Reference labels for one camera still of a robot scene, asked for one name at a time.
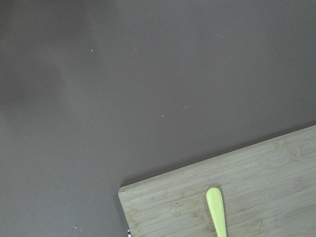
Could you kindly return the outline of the bamboo cutting board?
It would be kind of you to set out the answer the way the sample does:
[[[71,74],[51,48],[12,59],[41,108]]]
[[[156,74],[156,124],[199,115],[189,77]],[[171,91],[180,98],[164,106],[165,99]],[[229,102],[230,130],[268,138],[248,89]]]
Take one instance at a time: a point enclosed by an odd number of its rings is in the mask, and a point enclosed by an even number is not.
[[[122,187],[134,237],[214,237],[206,192],[223,195],[230,237],[316,234],[316,128],[288,133]]]

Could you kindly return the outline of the yellow plastic knife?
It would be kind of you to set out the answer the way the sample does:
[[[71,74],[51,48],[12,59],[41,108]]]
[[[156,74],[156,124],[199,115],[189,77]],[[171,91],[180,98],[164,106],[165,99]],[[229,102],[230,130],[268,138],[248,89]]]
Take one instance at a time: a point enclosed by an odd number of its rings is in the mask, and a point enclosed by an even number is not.
[[[226,221],[221,191],[216,188],[210,188],[206,192],[207,205],[218,237],[226,237]]]

